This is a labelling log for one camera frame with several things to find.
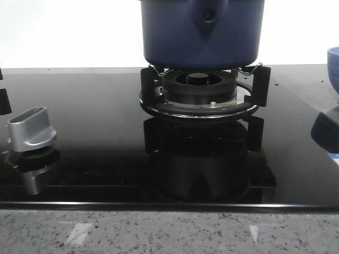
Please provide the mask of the blue plastic bowl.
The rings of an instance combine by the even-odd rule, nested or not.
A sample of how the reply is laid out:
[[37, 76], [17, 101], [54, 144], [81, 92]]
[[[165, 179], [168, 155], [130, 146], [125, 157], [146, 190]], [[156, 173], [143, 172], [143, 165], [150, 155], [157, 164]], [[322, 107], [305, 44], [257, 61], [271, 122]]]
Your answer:
[[339, 93], [339, 47], [332, 47], [327, 50], [328, 77], [333, 89]]

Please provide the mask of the black left burner grate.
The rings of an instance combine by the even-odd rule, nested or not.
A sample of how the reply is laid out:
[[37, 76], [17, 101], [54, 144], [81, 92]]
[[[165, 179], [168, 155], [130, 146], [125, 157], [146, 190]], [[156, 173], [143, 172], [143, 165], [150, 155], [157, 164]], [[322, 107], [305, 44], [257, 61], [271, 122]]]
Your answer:
[[7, 90], [5, 88], [0, 89], [0, 114], [6, 115], [12, 113], [10, 101], [8, 98]]

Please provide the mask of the silver stove knob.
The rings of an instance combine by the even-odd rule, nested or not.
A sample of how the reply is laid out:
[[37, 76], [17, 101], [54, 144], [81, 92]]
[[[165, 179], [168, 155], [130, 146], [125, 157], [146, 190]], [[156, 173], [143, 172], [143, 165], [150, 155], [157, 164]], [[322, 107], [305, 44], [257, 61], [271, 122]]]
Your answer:
[[38, 150], [53, 144], [57, 132], [50, 125], [46, 107], [31, 108], [7, 122], [10, 146], [15, 152]]

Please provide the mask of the black glass stove top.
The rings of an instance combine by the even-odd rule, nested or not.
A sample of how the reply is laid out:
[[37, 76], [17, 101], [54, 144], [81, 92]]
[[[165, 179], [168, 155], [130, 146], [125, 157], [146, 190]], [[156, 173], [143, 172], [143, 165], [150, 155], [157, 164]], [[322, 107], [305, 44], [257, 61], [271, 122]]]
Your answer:
[[[236, 120], [161, 120], [140, 71], [6, 69], [1, 208], [338, 211], [338, 95], [325, 65], [271, 66], [268, 103]], [[7, 122], [46, 107], [52, 145], [15, 152]]]

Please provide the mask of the blue white sticker label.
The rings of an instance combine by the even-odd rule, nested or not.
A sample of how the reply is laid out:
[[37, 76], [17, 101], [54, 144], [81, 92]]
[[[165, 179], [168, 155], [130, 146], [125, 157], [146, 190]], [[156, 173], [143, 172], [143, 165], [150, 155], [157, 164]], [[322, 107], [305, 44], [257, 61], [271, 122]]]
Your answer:
[[338, 153], [328, 153], [329, 158], [331, 158], [336, 165], [339, 167], [339, 154]]

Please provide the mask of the black gas burner grate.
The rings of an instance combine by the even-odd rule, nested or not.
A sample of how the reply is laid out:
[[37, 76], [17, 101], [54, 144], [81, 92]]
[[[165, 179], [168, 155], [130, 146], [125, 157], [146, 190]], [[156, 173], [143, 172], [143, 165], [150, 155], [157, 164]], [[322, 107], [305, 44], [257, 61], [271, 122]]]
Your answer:
[[140, 106], [148, 114], [170, 119], [223, 120], [253, 114], [267, 104], [271, 68], [140, 71]]

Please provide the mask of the dark blue cooking pot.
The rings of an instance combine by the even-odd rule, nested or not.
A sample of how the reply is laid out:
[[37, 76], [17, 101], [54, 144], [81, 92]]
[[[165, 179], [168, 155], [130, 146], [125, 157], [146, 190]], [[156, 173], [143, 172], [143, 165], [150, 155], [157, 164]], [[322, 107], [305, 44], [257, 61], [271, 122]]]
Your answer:
[[154, 66], [224, 70], [258, 56], [265, 2], [141, 1], [144, 57]]

